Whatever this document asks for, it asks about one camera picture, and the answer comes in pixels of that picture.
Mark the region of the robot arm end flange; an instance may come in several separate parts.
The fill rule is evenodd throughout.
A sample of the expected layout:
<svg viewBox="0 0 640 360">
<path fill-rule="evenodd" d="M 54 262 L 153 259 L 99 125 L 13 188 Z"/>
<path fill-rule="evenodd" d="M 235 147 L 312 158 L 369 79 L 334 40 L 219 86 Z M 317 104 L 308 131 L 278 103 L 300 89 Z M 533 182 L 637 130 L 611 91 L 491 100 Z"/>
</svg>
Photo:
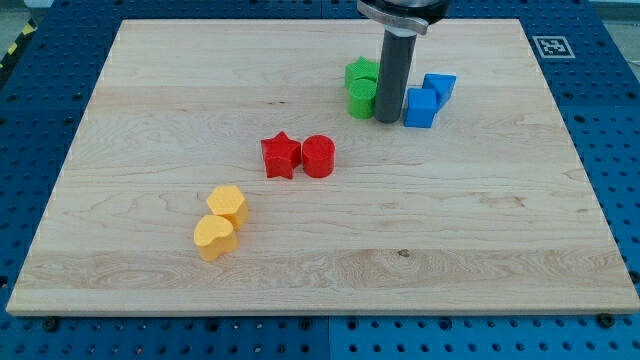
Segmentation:
<svg viewBox="0 0 640 360">
<path fill-rule="evenodd" d="M 446 17 L 450 0 L 358 0 L 359 14 L 388 28 L 425 35 Z"/>
</svg>

